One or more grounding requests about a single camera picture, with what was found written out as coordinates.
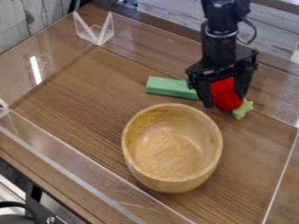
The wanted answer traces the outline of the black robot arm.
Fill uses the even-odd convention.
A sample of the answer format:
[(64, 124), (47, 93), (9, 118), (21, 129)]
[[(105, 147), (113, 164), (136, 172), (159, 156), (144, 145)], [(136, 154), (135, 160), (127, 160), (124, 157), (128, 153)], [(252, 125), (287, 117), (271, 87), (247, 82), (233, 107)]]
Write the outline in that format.
[(193, 89), (205, 108), (215, 104), (211, 85), (225, 78), (233, 80), (232, 90), (237, 97), (247, 95), (253, 72), (257, 70), (257, 54), (255, 49), (239, 49), (239, 23), (244, 22), (257, 28), (247, 20), (249, 0), (201, 0), (205, 20), (200, 24), (201, 58), (185, 68), (187, 86)]

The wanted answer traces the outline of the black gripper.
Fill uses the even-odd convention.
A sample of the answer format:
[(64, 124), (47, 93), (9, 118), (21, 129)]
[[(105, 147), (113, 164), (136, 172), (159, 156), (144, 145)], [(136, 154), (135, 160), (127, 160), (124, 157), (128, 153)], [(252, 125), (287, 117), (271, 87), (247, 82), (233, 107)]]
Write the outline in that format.
[(240, 98), (248, 92), (252, 75), (257, 69), (255, 49), (239, 49), (239, 28), (228, 31), (213, 31), (208, 22), (200, 25), (201, 58), (185, 68), (188, 88), (196, 90), (205, 109), (211, 109), (211, 83), (233, 78), (233, 90)]

